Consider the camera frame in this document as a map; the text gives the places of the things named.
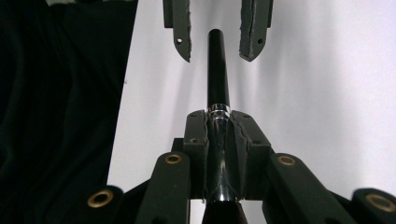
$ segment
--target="metal ring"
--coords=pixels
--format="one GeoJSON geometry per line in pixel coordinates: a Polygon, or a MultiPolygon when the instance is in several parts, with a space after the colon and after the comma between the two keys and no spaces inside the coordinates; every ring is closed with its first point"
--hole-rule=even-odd
{"type": "Polygon", "coordinates": [[[290,156],[280,156],[277,158],[277,160],[280,163],[282,163],[284,165],[289,165],[289,166],[292,166],[296,163],[296,160],[290,156]]]}
{"type": "Polygon", "coordinates": [[[370,193],[366,195],[366,200],[374,207],[381,209],[385,212],[396,212],[396,204],[387,199],[384,196],[379,194],[370,193]]]}
{"type": "Polygon", "coordinates": [[[215,104],[207,109],[207,115],[210,119],[229,119],[230,112],[230,107],[222,104],[215,104]]]}
{"type": "Polygon", "coordinates": [[[87,201],[87,204],[89,207],[99,208],[110,203],[113,200],[113,198],[114,198],[113,191],[111,191],[110,189],[102,189],[91,195],[91,197],[87,201]]]}
{"type": "Polygon", "coordinates": [[[171,155],[168,155],[167,157],[165,157],[166,163],[169,163],[169,164],[177,164],[177,163],[181,162],[181,160],[182,160],[181,156],[179,156],[177,154],[171,154],[171,155]]]}

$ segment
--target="silver band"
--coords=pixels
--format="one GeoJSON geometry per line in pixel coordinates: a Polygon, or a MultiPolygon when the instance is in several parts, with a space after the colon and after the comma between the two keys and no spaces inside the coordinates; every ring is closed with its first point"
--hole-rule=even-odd
{"type": "Polygon", "coordinates": [[[231,109],[227,105],[215,104],[207,109],[207,115],[210,119],[228,119],[231,109]]]}

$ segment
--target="white wall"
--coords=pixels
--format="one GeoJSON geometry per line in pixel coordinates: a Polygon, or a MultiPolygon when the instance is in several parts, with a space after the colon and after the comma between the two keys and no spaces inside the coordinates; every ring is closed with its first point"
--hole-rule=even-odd
{"type": "MultiPolygon", "coordinates": [[[[276,152],[302,159],[329,189],[396,195],[396,2],[275,0],[266,47],[239,58],[241,1],[191,0],[191,63],[177,54],[163,5],[141,0],[108,184],[125,191],[151,175],[206,107],[207,34],[224,33],[231,108],[250,114],[276,152]]],[[[203,205],[193,203],[191,223],[203,205]]],[[[245,207],[262,222],[261,204],[245,207]]]]}

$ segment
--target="dark curtain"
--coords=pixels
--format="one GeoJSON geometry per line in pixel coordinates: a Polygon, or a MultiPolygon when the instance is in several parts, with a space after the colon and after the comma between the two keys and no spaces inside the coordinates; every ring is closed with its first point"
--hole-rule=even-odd
{"type": "Polygon", "coordinates": [[[0,1],[0,223],[60,223],[106,183],[137,0],[0,1]]]}

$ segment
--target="black rod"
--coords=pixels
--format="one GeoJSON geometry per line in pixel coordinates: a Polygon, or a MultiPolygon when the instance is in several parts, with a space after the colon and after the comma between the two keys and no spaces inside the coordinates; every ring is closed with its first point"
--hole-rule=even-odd
{"type": "Polygon", "coordinates": [[[210,31],[208,42],[207,107],[216,104],[230,106],[222,31],[210,31]]]}

